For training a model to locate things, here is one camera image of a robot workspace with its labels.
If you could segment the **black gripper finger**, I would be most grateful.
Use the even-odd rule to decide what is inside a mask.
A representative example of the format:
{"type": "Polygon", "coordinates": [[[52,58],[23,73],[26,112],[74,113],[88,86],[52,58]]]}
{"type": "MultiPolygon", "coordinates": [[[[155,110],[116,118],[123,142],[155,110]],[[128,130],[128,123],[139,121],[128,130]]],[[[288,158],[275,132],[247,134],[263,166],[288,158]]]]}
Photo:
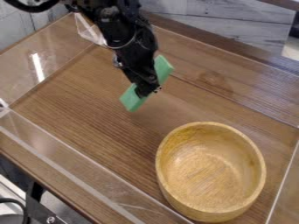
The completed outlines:
{"type": "Polygon", "coordinates": [[[126,68],[124,74],[132,84],[139,98],[147,97],[159,87],[158,74],[152,68],[126,68]]]}

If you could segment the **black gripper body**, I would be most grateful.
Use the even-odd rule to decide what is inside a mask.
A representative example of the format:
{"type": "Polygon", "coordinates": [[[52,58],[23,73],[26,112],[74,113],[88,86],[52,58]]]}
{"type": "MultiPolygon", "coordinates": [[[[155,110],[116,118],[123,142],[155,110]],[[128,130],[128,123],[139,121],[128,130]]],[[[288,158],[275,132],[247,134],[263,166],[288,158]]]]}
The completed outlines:
{"type": "Polygon", "coordinates": [[[107,47],[115,52],[116,65],[128,79],[155,79],[158,42],[151,23],[139,5],[100,5],[95,9],[95,24],[107,47]]]}

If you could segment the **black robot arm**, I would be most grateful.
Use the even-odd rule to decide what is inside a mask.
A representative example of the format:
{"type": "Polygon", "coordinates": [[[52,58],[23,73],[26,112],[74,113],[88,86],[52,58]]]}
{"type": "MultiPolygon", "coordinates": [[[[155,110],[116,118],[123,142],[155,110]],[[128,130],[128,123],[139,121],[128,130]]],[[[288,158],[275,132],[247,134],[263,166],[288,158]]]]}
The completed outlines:
{"type": "Polygon", "coordinates": [[[56,4],[80,12],[98,26],[107,44],[114,51],[114,64],[135,84],[136,95],[147,97],[159,87],[155,71],[158,40],[150,21],[140,12],[139,0],[4,0],[18,10],[40,13],[56,4]]]}

